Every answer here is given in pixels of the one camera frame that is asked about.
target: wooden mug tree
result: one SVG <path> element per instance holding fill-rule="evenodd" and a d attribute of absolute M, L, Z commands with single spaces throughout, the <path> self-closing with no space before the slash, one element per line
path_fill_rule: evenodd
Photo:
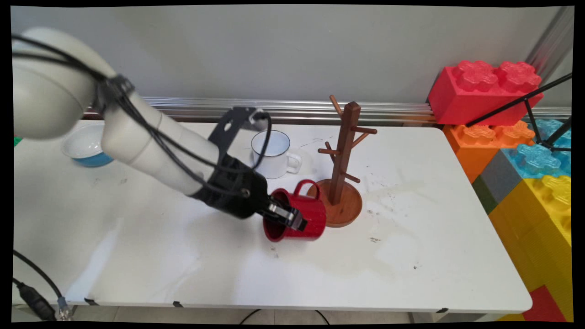
<path fill-rule="evenodd" d="M 318 181 L 317 184 L 321 188 L 322 195 L 324 196 L 322 201 L 327 210 L 327 226 L 344 227 L 351 224 L 362 211 L 362 197 L 360 193 L 355 187 L 345 181 L 345 179 L 349 179 L 360 183 L 358 178 L 347 173 L 349 156 L 357 144 L 363 141 L 369 134 L 375 135 L 378 131 L 357 126 L 362 108 L 356 102 L 346 104 L 342 112 L 339 104 L 337 104 L 337 100 L 335 100 L 335 96 L 331 95 L 329 99 L 341 118 L 341 128 L 339 129 L 337 149 L 331 149 L 329 142 L 325 142 L 326 149 L 317 150 L 319 153 L 329 154 L 333 161 L 333 174 L 331 178 Z M 362 135 L 356 140 L 353 140 L 356 132 L 361 132 Z M 310 196 L 316 195 L 316 188 L 311 187 L 308 194 Z"/>

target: red lego block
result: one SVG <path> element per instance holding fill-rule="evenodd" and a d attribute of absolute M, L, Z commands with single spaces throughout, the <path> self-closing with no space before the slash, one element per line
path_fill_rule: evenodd
<path fill-rule="evenodd" d="M 532 308 L 524 312 L 526 321 L 567 322 L 546 286 L 530 293 Z"/>
<path fill-rule="evenodd" d="M 429 94 L 429 103 L 438 124 L 465 125 L 538 88 L 542 79 L 534 67 L 505 61 L 498 68 L 483 62 L 462 61 L 446 66 Z M 542 98 L 530 98 L 534 107 Z M 479 125 L 513 126 L 526 115 L 526 106 L 518 104 L 487 118 Z"/>

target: giant toy brick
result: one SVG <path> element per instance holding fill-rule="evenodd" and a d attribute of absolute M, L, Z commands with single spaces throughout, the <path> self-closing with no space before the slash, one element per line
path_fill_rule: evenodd
<path fill-rule="evenodd" d="M 508 314 L 499 318 L 496 321 L 526 321 L 522 314 Z"/>
<path fill-rule="evenodd" d="M 472 183 L 473 190 L 477 194 L 477 198 L 479 198 L 479 202 L 483 206 L 483 210 L 486 211 L 486 214 L 490 214 L 493 209 L 498 205 L 495 201 L 494 197 L 491 195 L 490 191 L 488 190 L 485 182 L 481 178 L 481 175 L 475 179 Z"/>
<path fill-rule="evenodd" d="M 562 122 L 554 119 L 537 119 L 536 125 L 541 135 L 542 140 L 546 140 L 550 137 L 560 126 Z M 571 129 L 565 132 L 559 139 L 556 140 L 555 146 L 557 148 L 571 148 Z M 569 151 L 554 151 L 552 156 L 559 159 L 561 162 L 560 168 L 569 176 L 571 175 L 571 152 Z"/>
<path fill-rule="evenodd" d="M 526 122 L 514 126 L 445 125 L 443 132 L 455 152 L 469 182 L 473 183 L 500 148 L 533 145 L 534 131 Z"/>
<path fill-rule="evenodd" d="M 498 206 L 489 214 L 489 217 L 512 263 L 514 263 L 520 278 L 522 278 L 522 282 L 524 282 L 526 289 L 531 292 L 544 285 L 544 281 L 538 275 L 528 254 L 520 245 L 518 238 L 508 223 L 509 218 L 506 218 L 506 215 L 501 207 Z"/>
<path fill-rule="evenodd" d="M 530 213 L 525 212 L 532 216 L 525 217 L 525 222 L 530 222 L 534 228 L 520 237 L 520 246 L 526 251 L 565 318 L 573 321 L 571 178 L 545 176 L 525 182 L 532 199 L 537 199 L 538 204 L 530 200 L 519 205 L 525 209 L 536 208 Z"/>
<path fill-rule="evenodd" d="M 499 204 L 522 179 L 570 176 L 561 167 L 562 161 L 544 146 L 520 144 L 516 149 L 500 149 L 481 173 L 481 178 Z"/>
<path fill-rule="evenodd" d="M 542 79 L 526 63 L 503 62 L 498 68 L 483 62 L 462 61 L 447 66 L 429 93 L 429 103 L 437 123 L 465 125 L 535 90 Z M 530 98 L 532 107 L 543 98 Z M 518 104 L 491 116 L 480 125 L 512 126 L 526 115 L 526 106 Z"/>
<path fill-rule="evenodd" d="M 530 292 L 530 296 L 532 297 L 532 308 L 522 314 L 526 321 L 566 322 L 546 286 Z"/>

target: white wall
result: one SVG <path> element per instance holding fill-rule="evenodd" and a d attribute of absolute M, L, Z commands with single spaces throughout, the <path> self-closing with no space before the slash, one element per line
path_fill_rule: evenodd
<path fill-rule="evenodd" d="M 443 66 L 525 60 L 557 10 L 13 6 L 11 28 L 79 37 L 143 96 L 425 102 Z"/>
<path fill-rule="evenodd" d="M 544 83 L 550 83 L 556 79 L 565 76 L 573 71 L 573 49 L 567 54 L 567 57 L 560 62 L 559 67 L 556 68 L 555 72 L 550 75 L 548 81 Z M 573 80 L 565 81 L 560 85 L 553 87 L 545 91 L 545 97 L 542 101 L 538 102 L 539 107 L 571 107 L 573 100 Z"/>

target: wooden base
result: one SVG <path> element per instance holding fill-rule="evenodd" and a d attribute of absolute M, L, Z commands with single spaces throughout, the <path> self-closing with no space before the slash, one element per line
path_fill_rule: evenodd
<path fill-rule="evenodd" d="M 351 224 L 362 211 L 362 196 L 347 182 L 343 182 L 343 191 L 341 192 L 341 201 L 339 204 L 332 205 L 329 203 L 329 186 L 331 179 L 318 181 L 321 188 L 321 200 L 327 210 L 328 227 L 344 227 Z M 309 189 L 307 195 L 314 197 L 317 190 L 314 186 Z"/>

